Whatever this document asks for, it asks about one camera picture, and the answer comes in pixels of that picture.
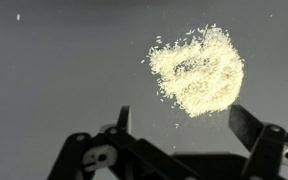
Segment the cloud of rice grains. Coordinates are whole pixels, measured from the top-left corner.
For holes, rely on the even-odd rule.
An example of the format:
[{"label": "cloud of rice grains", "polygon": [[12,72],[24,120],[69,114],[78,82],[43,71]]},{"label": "cloud of rice grains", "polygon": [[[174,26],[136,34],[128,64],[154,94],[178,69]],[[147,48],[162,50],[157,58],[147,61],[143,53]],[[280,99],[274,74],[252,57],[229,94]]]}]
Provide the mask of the cloud of rice grains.
[{"label": "cloud of rice grains", "polygon": [[237,99],[244,76],[244,60],[228,32],[214,24],[184,36],[149,50],[151,72],[159,76],[159,94],[174,98],[190,117],[227,109]]}]

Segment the dark gray backdrop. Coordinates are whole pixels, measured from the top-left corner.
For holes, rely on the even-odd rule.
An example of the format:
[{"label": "dark gray backdrop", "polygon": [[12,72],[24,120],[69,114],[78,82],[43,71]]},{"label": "dark gray backdrop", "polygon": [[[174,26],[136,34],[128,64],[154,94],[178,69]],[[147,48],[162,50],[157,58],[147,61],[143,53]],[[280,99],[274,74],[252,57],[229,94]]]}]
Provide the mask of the dark gray backdrop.
[{"label": "dark gray backdrop", "polygon": [[124,104],[133,108],[133,135],[168,153],[247,155],[227,111],[190,119],[171,109],[140,64],[157,35],[172,42],[213,23],[245,59],[237,103],[288,130],[286,0],[0,1],[0,179],[45,179],[68,135],[95,135]]}]

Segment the black machine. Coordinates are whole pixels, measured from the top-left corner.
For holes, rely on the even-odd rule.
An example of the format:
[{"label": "black machine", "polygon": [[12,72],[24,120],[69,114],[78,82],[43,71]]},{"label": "black machine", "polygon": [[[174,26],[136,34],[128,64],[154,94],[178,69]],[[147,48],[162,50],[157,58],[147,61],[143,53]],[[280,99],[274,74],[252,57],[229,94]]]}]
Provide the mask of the black machine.
[{"label": "black machine", "polygon": [[281,180],[281,164],[288,166],[288,133],[262,123],[240,105],[232,105],[229,128],[250,152],[236,154],[167,155],[145,139],[129,134],[130,108],[123,106],[116,125],[69,136],[48,180],[89,180],[109,168],[120,180]]}]

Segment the black mechanical arm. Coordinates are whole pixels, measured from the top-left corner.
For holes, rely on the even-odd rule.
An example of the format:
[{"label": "black mechanical arm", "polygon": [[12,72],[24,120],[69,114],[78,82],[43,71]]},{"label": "black mechanical arm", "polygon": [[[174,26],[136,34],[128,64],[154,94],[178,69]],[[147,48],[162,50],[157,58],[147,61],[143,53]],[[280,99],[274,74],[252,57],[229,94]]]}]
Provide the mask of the black mechanical arm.
[{"label": "black mechanical arm", "polygon": [[282,180],[281,164],[288,166],[288,133],[262,123],[240,105],[232,105],[229,127],[250,152],[236,154],[168,155],[130,135],[130,108],[123,106],[116,125],[69,136],[48,180],[89,180],[109,168],[120,180]]}]

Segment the gray background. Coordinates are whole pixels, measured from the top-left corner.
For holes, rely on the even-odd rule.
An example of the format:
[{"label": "gray background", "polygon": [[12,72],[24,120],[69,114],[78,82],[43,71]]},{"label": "gray background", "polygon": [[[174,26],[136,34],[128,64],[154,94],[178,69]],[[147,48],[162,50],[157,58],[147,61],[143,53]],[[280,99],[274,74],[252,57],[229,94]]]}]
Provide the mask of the gray background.
[{"label": "gray background", "polygon": [[[68,135],[95,135],[124,104],[133,135],[168,153],[247,155],[227,111],[191,119],[171,109],[140,63],[157,35],[173,42],[213,23],[245,59],[236,103],[288,130],[287,0],[0,1],[0,179],[45,179]],[[113,178],[99,171],[95,179]]]}]

